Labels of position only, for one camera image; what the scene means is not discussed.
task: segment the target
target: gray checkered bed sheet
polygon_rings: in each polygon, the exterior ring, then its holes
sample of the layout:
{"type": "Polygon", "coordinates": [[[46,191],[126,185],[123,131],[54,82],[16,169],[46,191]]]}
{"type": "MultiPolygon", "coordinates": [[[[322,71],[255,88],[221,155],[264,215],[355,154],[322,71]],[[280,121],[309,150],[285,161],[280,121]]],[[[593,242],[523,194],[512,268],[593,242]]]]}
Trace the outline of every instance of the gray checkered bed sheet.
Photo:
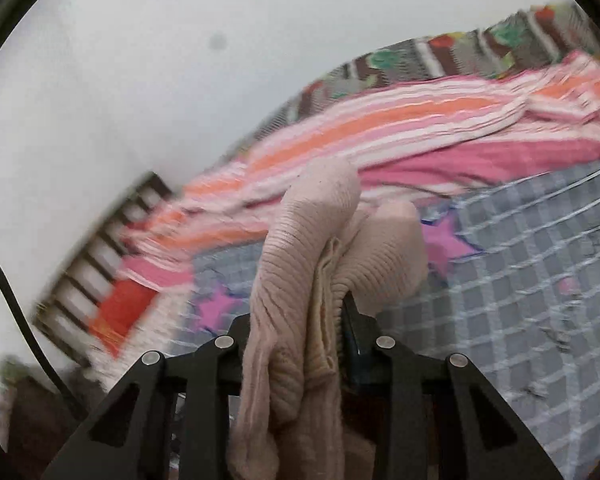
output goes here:
{"type": "MultiPolygon", "coordinates": [[[[453,206],[458,234],[484,252],[453,263],[447,282],[431,272],[416,297],[378,321],[421,354],[469,356],[564,477],[584,478],[600,457],[600,162],[472,192],[453,206]]],[[[189,318],[218,280],[247,298],[261,252],[259,242],[197,256],[189,318]]],[[[247,311],[244,300],[226,328],[247,311]]],[[[174,354],[214,336],[187,326],[174,354]]]]}

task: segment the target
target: red cloth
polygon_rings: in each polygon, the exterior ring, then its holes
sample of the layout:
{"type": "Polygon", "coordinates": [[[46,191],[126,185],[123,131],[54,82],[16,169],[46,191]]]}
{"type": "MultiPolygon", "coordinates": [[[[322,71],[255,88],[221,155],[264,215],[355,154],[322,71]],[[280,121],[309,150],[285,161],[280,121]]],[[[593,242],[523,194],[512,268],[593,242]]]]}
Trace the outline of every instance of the red cloth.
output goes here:
{"type": "Polygon", "coordinates": [[[133,280],[116,282],[109,297],[98,305],[98,315],[89,332],[99,338],[105,348],[118,357],[131,327],[147,310],[157,292],[133,280]]]}

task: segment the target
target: wall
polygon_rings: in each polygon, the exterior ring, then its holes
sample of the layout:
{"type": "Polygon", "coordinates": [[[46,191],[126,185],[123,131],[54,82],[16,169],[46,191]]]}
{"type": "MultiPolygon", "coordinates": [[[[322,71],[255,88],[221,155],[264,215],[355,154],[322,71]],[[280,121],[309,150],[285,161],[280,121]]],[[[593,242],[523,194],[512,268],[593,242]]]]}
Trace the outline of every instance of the wall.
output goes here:
{"type": "MultiPolygon", "coordinates": [[[[182,184],[343,60],[550,1],[40,0],[0,51],[0,262],[19,300],[142,171],[182,184]]],[[[0,297],[5,351],[30,359],[0,297]]]]}
{"type": "MultiPolygon", "coordinates": [[[[40,0],[0,51],[0,264],[27,315],[72,246],[146,169],[84,83],[58,7],[40,0]]],[[[4,352],[33,360],[0,294],[4,352]]]]}

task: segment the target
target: slatted headboard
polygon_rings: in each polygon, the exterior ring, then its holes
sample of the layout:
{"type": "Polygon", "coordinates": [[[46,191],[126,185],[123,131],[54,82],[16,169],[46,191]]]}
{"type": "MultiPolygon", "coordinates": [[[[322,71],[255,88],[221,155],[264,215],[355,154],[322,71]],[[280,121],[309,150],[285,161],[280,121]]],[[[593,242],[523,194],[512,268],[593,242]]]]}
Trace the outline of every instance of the slatted headboard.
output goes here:
{"type": "Polygon", "coordinates": [[[126,249],[117,232],[139,221],[151,208],[171,195],[155,173],[148,173],[117,201],[87,234],[62,266],[48,292],[38,303],[33,325],[78,364],[87,365],[87,320],[109,293],[126,249]]]}

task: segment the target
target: pink striped blanket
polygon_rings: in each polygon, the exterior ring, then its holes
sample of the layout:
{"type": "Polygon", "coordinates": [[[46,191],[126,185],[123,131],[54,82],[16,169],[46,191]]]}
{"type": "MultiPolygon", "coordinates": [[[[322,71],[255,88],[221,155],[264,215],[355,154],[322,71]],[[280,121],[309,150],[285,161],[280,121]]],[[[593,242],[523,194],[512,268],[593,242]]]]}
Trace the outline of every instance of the pink striped blanket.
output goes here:
{"type": "Polygon", "coordinates": [[[280,196],[316,156],[354,164],[361,207],[416,204],[600,159],[600,62],[562,63],[505,80],[452,76],[339,100],[195,178],[142,226],[119,275],[155,290],[190,283],[192,254],[263,238],[280,196]]]}

